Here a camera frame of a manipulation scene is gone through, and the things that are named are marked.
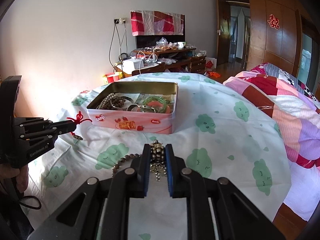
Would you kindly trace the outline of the person's left hand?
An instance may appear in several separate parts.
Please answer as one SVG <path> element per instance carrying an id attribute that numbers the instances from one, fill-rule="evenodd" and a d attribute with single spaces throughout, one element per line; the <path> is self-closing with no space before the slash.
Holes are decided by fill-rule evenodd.
<path id="1" fill-rule="evenodd" d="M 1 164 L 1 182 L 3 182 L 4 179 L 15 178 L 18 191 L 23 193 L 28 187 L 28 171 L 28 165 L 25 165 L 22 168 L 12 168 L 9 164 Z"/>

